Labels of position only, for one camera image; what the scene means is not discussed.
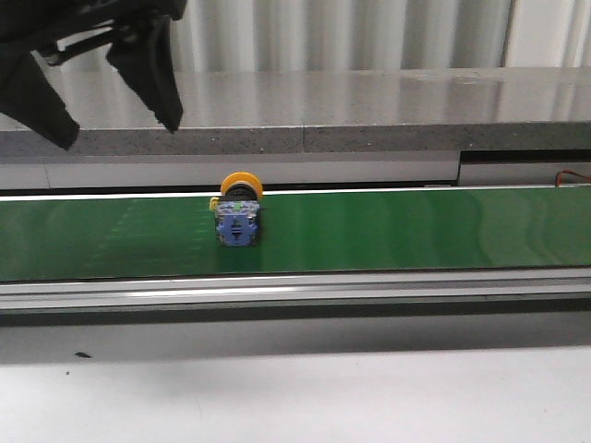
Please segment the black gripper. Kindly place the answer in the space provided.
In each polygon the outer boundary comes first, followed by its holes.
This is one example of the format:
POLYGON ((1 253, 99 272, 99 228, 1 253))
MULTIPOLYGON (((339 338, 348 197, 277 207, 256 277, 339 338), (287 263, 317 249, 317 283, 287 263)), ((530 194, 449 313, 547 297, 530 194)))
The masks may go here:
POLYGON ((1 36, 1 113, 69 150, 79 124, 47 80, 33 52, 49 65, 111 44, 106 60, 156 120, 175 132, 183 106, 175 81, 170 22, 185 1, 74 1, 41 23, 1 36))

